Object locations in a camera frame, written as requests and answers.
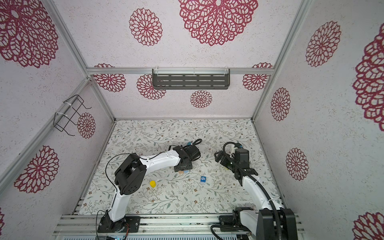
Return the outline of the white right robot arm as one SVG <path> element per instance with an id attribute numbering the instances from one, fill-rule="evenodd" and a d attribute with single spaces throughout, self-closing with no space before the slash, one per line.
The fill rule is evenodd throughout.
<path id="1" fill-rule="evenodd" d="M 218 228 L 223 232 L 248 232 L 254 240 L 297 240 L 296 216 L 291 209 L 284 208 L 261 183 L 256 170 L 250 168 L 249 151 L 235 148 L 229 155 L 225 150 L 215 153 L 215 161 L 234 174 L 243 189 L 251 196 L 254 208 L 237 207 L 231 216 L 220 216 L 218 225 L 211 226 L 211 232 Z"/>

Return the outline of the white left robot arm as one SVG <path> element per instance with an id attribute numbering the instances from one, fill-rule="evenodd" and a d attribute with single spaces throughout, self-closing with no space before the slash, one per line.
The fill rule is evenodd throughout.
<path id="1" fill-rule="evenodd" d="M 111 207 L 100 220 L 97 233 L 136 232 L 135 225 L 126 219 L 126 210 L 131 196 L 137 192 L 146 175 L 168 167 L 175 172 L 191 170 L 192 162 L 201 157 L 194 144 L 170 147 L 167 152 L 153 156 L 129 154 L 115 171 L 114 187 L 116 193 Z"/>

